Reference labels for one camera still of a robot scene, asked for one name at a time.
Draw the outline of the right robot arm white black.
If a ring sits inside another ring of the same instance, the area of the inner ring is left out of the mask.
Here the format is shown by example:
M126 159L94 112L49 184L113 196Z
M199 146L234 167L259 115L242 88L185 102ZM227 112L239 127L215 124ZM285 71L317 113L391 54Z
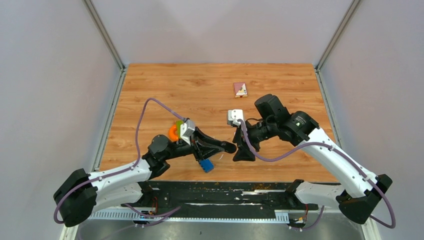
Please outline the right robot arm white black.
M256 124L250 124L241 109L227 112L227 123L236 128L235 162L258 159L260 143L278 137L292 144L294 151L302 150L313 157L338 180L337 185L295 180L284 191L290 208L308 204L337 208L349 220L362 225L372 218L380 201L388 201L386 192L392 179L386 174L377 175L352 159L310 115L303 111L290 113L273 94L260 97L254 105L261 117Z

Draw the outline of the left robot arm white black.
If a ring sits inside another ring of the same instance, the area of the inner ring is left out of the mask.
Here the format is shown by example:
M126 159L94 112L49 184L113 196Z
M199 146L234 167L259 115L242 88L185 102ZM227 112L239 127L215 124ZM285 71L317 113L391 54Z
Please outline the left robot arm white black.
M137 202L142 207L149 206L153 193L140 184L166 172L170 168L168 160L193 155L208 172L213 168L210 157L236 150L233 143L212 138L198 127L187 139L172 141L163 134L156 135L147 152L133 162L106 171L74 170L53 195L53 220L73 227L91 214L116 205Z

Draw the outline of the black earbud case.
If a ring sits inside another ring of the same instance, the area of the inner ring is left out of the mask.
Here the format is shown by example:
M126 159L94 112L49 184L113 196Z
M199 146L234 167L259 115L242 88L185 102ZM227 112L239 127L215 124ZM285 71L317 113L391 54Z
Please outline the black earbud case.
M231 142L222 141L221 147L223 151L229 154L234 154L237 151L237 146Z

